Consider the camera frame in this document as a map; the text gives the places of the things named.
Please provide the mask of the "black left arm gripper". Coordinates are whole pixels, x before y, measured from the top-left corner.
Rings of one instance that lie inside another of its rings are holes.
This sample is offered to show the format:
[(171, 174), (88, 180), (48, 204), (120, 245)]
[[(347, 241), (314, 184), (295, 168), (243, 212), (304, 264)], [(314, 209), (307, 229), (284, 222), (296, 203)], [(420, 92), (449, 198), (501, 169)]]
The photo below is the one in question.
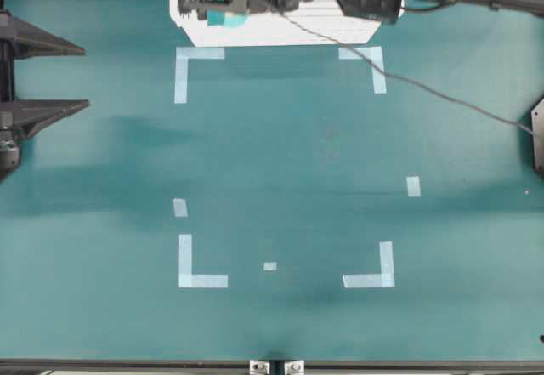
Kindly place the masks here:
[(14, 57), (84, 56), (85, 49), (1, 11), (1, 181), (20, 165), (20, 140), (90, 106), (87, 99), (15, 99)]

